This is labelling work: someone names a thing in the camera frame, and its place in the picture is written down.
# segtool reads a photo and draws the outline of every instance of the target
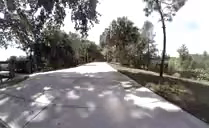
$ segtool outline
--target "road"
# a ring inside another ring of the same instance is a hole
[[[0,89],[11,128],[206,128],[207,125],[107,63],[32,74]]]

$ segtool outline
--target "green tree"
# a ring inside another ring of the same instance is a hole
[[[54,69],[75,65],[75,52],[68,34],[52,29],[44,32],[44,43],[40,43],[41,57]]]
[[[178,50],[177,52],[179,53],[179,58],[180,58],[180,65],[182,66],[183,69],[188,69],[190,68],[190,66],[192,66],[192,61],[193,58],[192,56],[189,54],[189,50],[186,47],[185,44],[183,44]]]
[[[163,75],[164,60],[166,53],[166,25],[165,21],[172,21],[172,17],[185,4],[186,0],[143,0],[146,3],[144,8],[145,15],[149,16],[152,12],[158,12],[163,30],[163,51],[160,68],[160,76]]]
[[[120,17],[112,21],[108,38],[109,46],[116,48],[116,60],[124,64],[127,63],[125,61],[127,60],[125,58],[127,56],[125,52],[126,46],[138,42],[140,33],[139,29],[127,17]]]

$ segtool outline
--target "tree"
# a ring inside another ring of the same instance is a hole
[[[40,55],[35,45],[41,43],[42,32],[47,26],[60,28],[66,16],[66,8],[71,10],[75,29],[82,35],[97,23],[97,0],[0,0],[0,47],[10,43],[19,48]]]
[[[165,21],[172,21],[172,17],[175,16],[176,12],[185,4],[186,0],[143,0],[146,3],[144,8],[145,15],[149,16],[152,12],[156,11],[160,15],[160,21],[162,22],[163,30],[163,51],[162,61],[160,68],[160,76],[163,75],[164,60],[166,53],[166,25]]]
[[[126,63],[125,48],[128,44],[136,43],[139,40],[139,29],[127,17],[120,17],[113,20],[107,33],[107,42],[109,46],[116,48],[116,60],[120,63]]]
[[[151,58],[156,56],[156,44],[154,41],[154,25],[150,21],[145,21],[142,27],[142,39],[144,40],[144,45],[146,49],[146,53],[144,53],[144,61],[147,64],[147,68],[149,67]]]
[[[180,65],[184,68],[187,69],[191,66],[191,63],[193,61],[192,56],[189,54],[189,50],[186,47],[185,44],[183,44],[177,52],[179,53],[179,58],[180,58]]]
[[[75,52],[71,43],[67,33],[59,29],[46,30],[40,43],[41,58],[54,69],[74,66]]]

